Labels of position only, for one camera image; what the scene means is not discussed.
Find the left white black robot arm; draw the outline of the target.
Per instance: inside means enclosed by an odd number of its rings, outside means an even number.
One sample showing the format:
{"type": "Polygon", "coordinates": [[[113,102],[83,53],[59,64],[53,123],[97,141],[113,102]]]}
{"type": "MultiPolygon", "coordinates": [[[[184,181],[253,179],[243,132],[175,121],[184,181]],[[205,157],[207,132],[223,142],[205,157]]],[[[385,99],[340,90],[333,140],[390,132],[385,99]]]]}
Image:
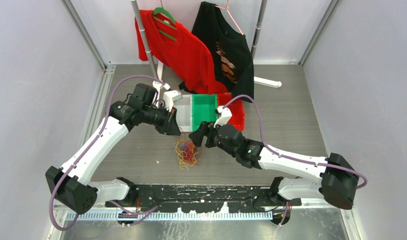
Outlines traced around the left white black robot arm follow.
{"type": "Polygon", "coordinates": [[[139,192],[132,181],[117,177],[93,182],[91,178],[112,148],[140,124],[152,125],[162,135],[181,135],[174,107],[183,98],[181,92],[166,91],[161,103],[155,99],[157,94],[156,88],[138,83],[125,100],[110,105],[108,115],[73,157],[61,167],[51,166],[46,171],[49,189],[56,200],[78,215],[99,203],[130,207],[137,202],[139,192]]]}

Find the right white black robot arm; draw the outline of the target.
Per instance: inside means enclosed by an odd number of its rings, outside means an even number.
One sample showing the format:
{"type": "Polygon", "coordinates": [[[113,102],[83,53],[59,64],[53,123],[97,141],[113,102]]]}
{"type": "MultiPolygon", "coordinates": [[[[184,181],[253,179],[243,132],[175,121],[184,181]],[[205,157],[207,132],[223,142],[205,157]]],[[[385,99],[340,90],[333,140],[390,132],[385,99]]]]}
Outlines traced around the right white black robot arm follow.
{"type": "Polygon", "coordinates": [[[231,124],[219,126],[206,121],[188,136],[197,147],[217,147],[243,167],[274,170],[295,176],[294,179],[275,178],[269,191],[269,199],[274,205],[306,198],[323,199],[343,210],[350,210],[354,206],[361,176],[338,153],[322,157],[284,151],[246,138],[231,124]]]}

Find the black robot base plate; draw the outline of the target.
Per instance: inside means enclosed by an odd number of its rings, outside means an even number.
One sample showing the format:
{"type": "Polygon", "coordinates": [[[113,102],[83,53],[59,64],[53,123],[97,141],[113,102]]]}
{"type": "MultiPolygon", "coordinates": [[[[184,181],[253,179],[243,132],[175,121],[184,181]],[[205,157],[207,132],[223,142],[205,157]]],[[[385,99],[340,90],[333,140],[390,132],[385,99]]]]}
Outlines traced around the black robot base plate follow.
{"type": "Polygon", "coordinates": [[[121,204],[139,207],[142,212],[157,206],[161,213],[262,213],[283,210],[285,200],[274,195],[268,186],[249,185],[148,185],[139,184],[133,197],[121,204]]]}

